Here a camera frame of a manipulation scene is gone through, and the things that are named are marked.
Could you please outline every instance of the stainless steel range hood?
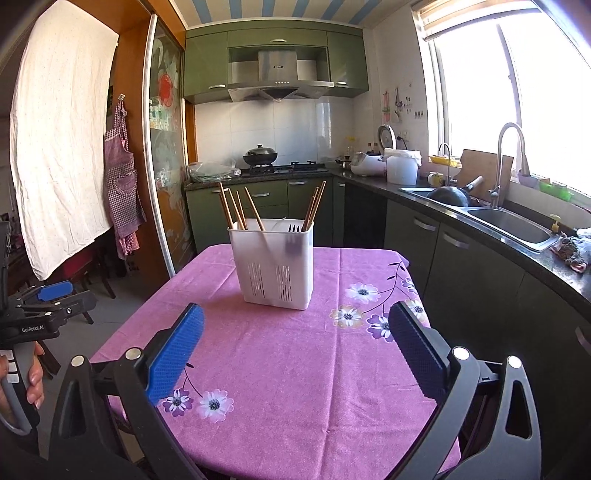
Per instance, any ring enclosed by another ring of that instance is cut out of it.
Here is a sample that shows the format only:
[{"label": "stainless steel range hood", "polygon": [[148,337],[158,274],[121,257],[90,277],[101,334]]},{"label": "stainless steel range hood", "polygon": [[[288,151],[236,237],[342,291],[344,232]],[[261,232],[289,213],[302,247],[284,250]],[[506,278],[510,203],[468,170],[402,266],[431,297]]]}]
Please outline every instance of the stainless steel range hood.
[{"label": "stainless steel range hood", "polygon": [[320,98],[335,84],[319,80],[298,80],[295,50],[261,50],[258,53],[258,81],[228,85],[233,102],[265,99]]}]

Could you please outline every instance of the cutting board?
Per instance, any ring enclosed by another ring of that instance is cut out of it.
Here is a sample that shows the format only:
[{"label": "cutting board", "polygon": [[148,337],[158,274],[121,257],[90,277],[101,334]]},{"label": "cutting board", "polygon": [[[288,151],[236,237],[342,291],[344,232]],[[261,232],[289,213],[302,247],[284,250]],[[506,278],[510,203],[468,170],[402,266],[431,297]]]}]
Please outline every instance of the cutting board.
[{"label": "cutting board", "polygon": [[[511,167],[513,157],[503,155],[503,167],[501,170],[501,195],[499,204],[503,203],[511,180]],[[457,186],[465,187],[478,175],[484,177],[484,181],[470,192],[470,195],[486,202],[491,201],[489,190],[495,188],[496,180],[496,154],[481,152],[478,150],[464,150],[462,153],[462,169],[456,175]]]}]

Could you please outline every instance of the cabinet handle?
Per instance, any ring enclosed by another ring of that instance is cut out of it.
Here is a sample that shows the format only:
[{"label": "cabinet handle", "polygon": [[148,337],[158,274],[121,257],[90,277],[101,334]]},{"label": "cabinet handle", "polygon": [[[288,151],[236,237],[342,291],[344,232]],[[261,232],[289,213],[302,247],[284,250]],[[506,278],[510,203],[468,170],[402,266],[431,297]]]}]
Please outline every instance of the cabinet handle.
[{"label": "cabinet handle", "polygon": [[433,225],[429,225],[428,223],[423,223],[421,220],[419,220],[418,218],[414,218],[413,219],[413,223],[419,227],[422,228],[423,230],[427,230],[428,232],[434,232],[435,230],[437,230],[436,226]]},{"label": "cabinet handle", "polygon": [[577,340],[581,344],[581,346],[585,349],[585,351],[591,355],[591,343],[585,338],[583,332],[581,331],[580,327],[574,329],[574,334],[577,336]]},{"label": "cabinet handle", "polygon": [[470,247],[470,245],[468,245],[467,243],[460,242],[459,240],[456,240],[455,238],[452,238],[451,236],[449,236],[446,233],[443,234],[443,239],[447,243],[452,244],[454,247],[463,248],[464,250],[467,250]]}]

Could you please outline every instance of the gray tile floor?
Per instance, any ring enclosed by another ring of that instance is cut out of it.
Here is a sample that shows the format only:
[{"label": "gray tile floor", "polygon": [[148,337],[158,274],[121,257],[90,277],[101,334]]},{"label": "gray tile floor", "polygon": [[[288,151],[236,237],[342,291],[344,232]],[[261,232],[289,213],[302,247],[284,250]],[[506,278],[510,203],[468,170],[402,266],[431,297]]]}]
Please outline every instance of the gray tile floor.
[{"label": "gray tile floor", "polygon": [[85,355],[88,358],[94,355],[121,324],[148,299],[138,274],[109,280],[117,296],[115,299],[108,296],[100,280],[92,277],[91,280],[92,285],[89,285],[89,289],[97,299],[96,307],[89,312],[95,321],[94,324],[88,324],[82,315],[78,315],[60,328],[58,338],[46,341],[47,347],[61,363],[62,368],[52,380],[43,380],[45,402],[39,410],[41,423],[37,430],[40,452],[45,458],[57,396],[66,371],[65,365],[76,355]]}]

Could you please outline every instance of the stainless steel sink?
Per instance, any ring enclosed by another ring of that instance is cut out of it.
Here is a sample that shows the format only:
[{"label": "stainless steel sink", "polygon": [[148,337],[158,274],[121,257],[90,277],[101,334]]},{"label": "stainless steel sink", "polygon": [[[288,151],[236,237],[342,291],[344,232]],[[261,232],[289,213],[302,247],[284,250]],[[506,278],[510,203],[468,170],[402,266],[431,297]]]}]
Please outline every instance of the stainless steel sink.
[{"label": "stainless steel sink", "polygon": [[552,232],[527,218],[523,218],[508,210],[502,208],[494,209],[491,207],[456,207],[453,205],[446,205],[427,198],[428,193],[434,189],[402,190],[412,195],[425,198],[429,202],[443,205],[465,217],[482,223],[534,252],[542,252],[556,242],[556,236],[553,235]]}]

